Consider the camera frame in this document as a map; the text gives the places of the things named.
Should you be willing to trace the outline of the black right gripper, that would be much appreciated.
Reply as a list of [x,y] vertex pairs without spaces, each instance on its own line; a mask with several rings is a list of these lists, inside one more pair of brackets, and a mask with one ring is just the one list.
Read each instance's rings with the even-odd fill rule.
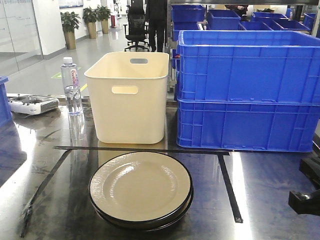
[[315,191],[311,193],[301,193],[291,190],[288,197],[288,205],[299,215],[319,215],[320,214],[320,156],[310,156],[302,158],[299,170],[313,184]]

